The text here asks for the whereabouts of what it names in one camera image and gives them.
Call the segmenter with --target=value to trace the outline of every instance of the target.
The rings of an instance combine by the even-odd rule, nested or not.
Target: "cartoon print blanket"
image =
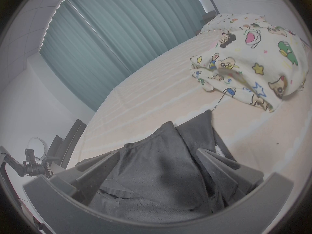
[[[283,96],[303,88],[305,45],[293,32],[247,27],[221,34],[215,47],[191,58],[191,75],[205,90],[272,112]]]

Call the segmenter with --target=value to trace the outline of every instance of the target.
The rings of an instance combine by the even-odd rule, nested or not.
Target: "beige bed sheet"
[[[176,126],[213,109],[222,93],[206,92],[189,75],[190,57],[218,39],[207,32],[146,64],[113,89],[81,136],[68,168],[141,140],[167,121]],[[311,61],[310,49],[307,49]],[[267,177],[281,171],[302,148],[312,146],[312,74],[303,91],[284,98],[273,113],[224,96],[213,111],[213,126],[236,160]]]

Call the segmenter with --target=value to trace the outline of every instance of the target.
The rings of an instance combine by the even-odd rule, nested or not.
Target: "curtain pleat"
[[[96,111],[125,78],[195,36],[204,13],[199,0],[65,0],[40,53]]]

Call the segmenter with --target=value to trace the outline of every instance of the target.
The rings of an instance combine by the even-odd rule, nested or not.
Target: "blanket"
[[[196,156],[198,148],[235,161],[211,125],[211,111],[176,128],[167,122],[149,137],[119,149],[120,161],[89,207],[153,223],[186,221],[222,210],[226,205]]]
[[[216,88],[272,112],[283,96],[302,90],[308,62],[305,44],[295,33],[282,27],[243,26],[220,31],[211,49],[191,58],[190,72],[207,91]]]

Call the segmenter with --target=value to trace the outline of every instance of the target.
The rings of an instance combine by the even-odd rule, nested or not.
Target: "ceiling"
[[[26,69],[37,53],[48,22],[61,0],[29,0],[18,13],[0,45],[0,93]]]

